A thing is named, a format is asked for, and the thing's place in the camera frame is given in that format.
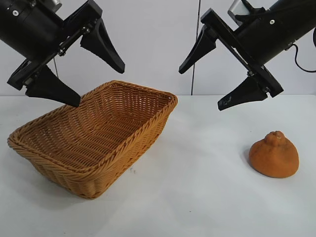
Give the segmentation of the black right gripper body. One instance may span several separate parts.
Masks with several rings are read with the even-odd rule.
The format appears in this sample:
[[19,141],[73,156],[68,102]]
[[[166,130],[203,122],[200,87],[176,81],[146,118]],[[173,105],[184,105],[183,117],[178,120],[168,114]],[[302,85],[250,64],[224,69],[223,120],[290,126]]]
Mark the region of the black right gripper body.
[[232,30],[213,9],[201,22],[217,35],[221,43],[254,75],[259,87],[272,97],[283,92],[265,64],[316,26],[315,8],[268,10],[254,20]]

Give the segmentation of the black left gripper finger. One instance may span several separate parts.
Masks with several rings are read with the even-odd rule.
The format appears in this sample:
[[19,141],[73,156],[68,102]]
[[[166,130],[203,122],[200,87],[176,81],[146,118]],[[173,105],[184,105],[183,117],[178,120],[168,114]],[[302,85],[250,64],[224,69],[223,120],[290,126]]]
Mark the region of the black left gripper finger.
[[96,21],[90,33],[82,37],[80,46],[101,58],[118,73],[124,73],[125,63],[114,48],[102,18]]
[[64,84],[48,66],[44,66],[26,88],[29,97],[49,99],[73,107],[80,104],[80,95]]

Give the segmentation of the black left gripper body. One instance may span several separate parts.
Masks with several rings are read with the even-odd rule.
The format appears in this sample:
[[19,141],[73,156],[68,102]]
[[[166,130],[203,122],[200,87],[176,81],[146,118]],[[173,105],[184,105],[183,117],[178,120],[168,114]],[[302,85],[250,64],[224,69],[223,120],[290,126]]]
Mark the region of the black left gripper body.
[[7,83],[21,90],[27,78],[92,32],[101,16],[102,9],[93,0],[86,1],[65,20],[41,0],[2,0],[0,39],[26,58]]

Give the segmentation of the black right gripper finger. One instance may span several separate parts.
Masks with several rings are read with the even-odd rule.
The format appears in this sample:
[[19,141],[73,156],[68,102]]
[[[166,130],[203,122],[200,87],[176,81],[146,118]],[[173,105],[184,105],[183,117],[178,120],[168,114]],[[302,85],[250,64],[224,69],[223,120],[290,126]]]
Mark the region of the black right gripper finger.
[[192,65],[194,65],[199,59],[216,48],[217,33],[214,30],[204,25],[201,29],[197,40],[190,51],[185,61],[179,67],[179,73],[185,73]]
[[230,107],[267,99],[255,76],[247,77],[238,87],[218,101],[220,111]]

